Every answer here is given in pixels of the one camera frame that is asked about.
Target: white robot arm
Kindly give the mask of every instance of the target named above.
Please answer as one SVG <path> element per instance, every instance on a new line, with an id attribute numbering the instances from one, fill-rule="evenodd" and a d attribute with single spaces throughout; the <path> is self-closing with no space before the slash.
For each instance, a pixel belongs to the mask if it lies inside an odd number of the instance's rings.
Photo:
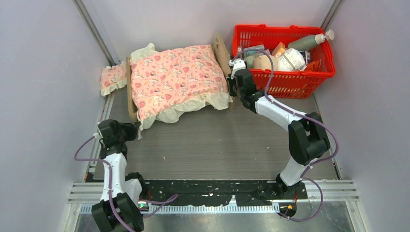
<path id="1" fill-rule="evenodd" d="M 276 178 L 276 192 L 279 196 L 292 195 L 301 182 L 303 171 L 330 148 L 325 129 L 297 115 L 306 115 L 320 122 L 322 119 L 315 112 L 306 114 L 280 103 L 270 95 L 265 96 L 264 91 L 257 90 L 252 73 L 241 59 L 231 60 L 230 65 L 233 66 L 228 77 L 231 96 L 239 96 L 245 108 L 269 118 L 289 133 L 292 157 Z"/>
<path id="2" fill-rule="evenodd" d="M 140 197 L 146 196 L 148 188 L 139 173 L 125 176 L 125 142 L 136 138 L 137 127 L 132 123 L 108 119 L 98 124 L 98 130 L 102 145 L 100 158 L 104 160 L 104 188 L 100 202 L 92 206 L 93 218 L 101 232 L 126 232 L 128 230 L 114 217 L 115 214 L 121 214 L 123 223 L 133 231 L 141 232 L 144 230 L 144 222 L 140 210 L 145 208 L 137 205 Z M 110 197 L 119 213 L 113 212 Z"/>

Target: pink pillow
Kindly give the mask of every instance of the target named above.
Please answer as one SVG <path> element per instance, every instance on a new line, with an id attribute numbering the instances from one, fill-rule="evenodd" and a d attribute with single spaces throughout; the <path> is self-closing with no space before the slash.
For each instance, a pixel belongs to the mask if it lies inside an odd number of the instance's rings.
<path id="1" fill-rule="evenodd" d="M 124 61 L 113 67 L 107 66 L 100 76 L 101 95 L 106 96 L 116 89 L 125 87 L 127 85 L 126 71 Z"/>

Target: white wall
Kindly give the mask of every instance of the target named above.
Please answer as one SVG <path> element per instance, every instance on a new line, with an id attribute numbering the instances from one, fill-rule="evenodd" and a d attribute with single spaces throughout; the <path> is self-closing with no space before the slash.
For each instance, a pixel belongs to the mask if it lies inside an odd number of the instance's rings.
<path id="1" fill-rule="evenodd" d="M 83 0 L 121 60 L 154 43 L 158 51 L 210 44 L 222 32 L 230 50 L 236 24 L 320 27 L 333 0 Z"/>
<path id="2" fill-rule="evenodd" d="M 330 29 L 337 74 L 315 92 L 372 231 L 408 231 L 410 2 L 345 1 Z"/>
<path id="3" fill-rule="evenodd" d="M 0 28 L 1 231 L 57 232 L 84 177 L 73 155 L 96 130 L 106 60 L 70 0 L 1 1 Z"/>

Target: metal frame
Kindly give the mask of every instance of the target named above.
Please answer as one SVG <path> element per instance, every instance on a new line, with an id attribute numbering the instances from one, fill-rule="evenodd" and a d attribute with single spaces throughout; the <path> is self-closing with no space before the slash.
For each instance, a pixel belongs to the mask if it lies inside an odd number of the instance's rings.
<path id="1" fill-rule="evenodd" d="M 298 202 L 318 202 L 320 193 L 317 187 L 309 181 L 303 181 L 306 186 L 308 199 L 300 199 Z M 323 191 L 326 202 L 359 201 L 356 188 L 351 180 L 318 180 L 316 181 Z M 68 198 L 70 204 L 95 204 L 100 202 L 103 193 L 103 183 L 74 183 Z M 275 203 L 286 203 L 289 200 L 273 200 Z"/>
<path id="2" fill-rule="evenodd" d="M 309 182 L 303 181 L 306 186 L 307 199 L 299 199 L 298 202 L 319 202 L 320 193 L 317 187 Z M 345 202 L 355 231 L 367 231 L 365 220 L 362 217 L 361 203 L 352 180 L 317 180 L 323 191 L 325 202 Z M 100 201 L 103 183 L 74 183 L 69 196 L 68 219 L 64 232 L 74 232 L 80 214 L 91 213 L 91 206 Z M 208 214 L 208 213 L 276 213 L 279 203 L 289 203 L 292 200 L 273 200 L 272 206 L 236 206 L 233 196 L 227 206 L 218 207 L 193 207 L 193 206 L 164 206 L 158 214 Z"/>
<path id="3" fill-rule="evenodd" d="M 101 48 L 102 53 L 104 54 L 105 58 L 107 59 L 108 63 L 113 66 L 116 64 L 113 56 L 111 55 L 110 51 L 107 48 L 107 45 L 105 44 L 100 32 L 98 31 L 97 27 L 95 26 L 95 23 L 93 19 L 91 18 L 86 6 L 84 5 L 82 0 L 73 0 L 75 6 L 77 7 L 79 13 L 84 19 L 84 22 L 90 29 L 93 37 L 95 38 L 98 46 Z"/>
<path id="4" fill-rule="evenodd" d="M 342 5 L 343 2 L 344 2 L 344 0 L 334 0 L 333 1 L 332 6 L 330 7 L 329 11 L 327 12 L 327 15 L 324 18 L 324 21 L 321 25 L 321 28 L 323 30 L 326 30 L 327 27 L 329 26 L 329 24 L 332 22 L 333 18 L 335 17 L 337 12 L 339 11 L 339 8 L 340 8 L 340 6 Z"/>

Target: red basket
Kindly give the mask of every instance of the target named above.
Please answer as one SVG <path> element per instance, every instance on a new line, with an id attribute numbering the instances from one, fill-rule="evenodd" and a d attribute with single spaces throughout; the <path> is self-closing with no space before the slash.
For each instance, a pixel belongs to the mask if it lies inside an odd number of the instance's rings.
<path id="1" fill-rule="evenodd" d="M 282 42 L 286 46 L 290 42 L 307 35 L 323 33 L 321 28 L 297 27 L 274 28 L 266 25 L 236 25 L 232 50 L 237 54 L 237 48 L 263 44 L 271 52 Z M 275 71 L 268 93 L 278 98 L 307 98 L 323 81 L 335 75 L 332 50 L 328 41 L 310 51 L 311 61 L 320 60 L 319 72 L 282 72 Z M 269 80 L 270 70 L 251 69 L 258 89 L 265 89 Z"/>

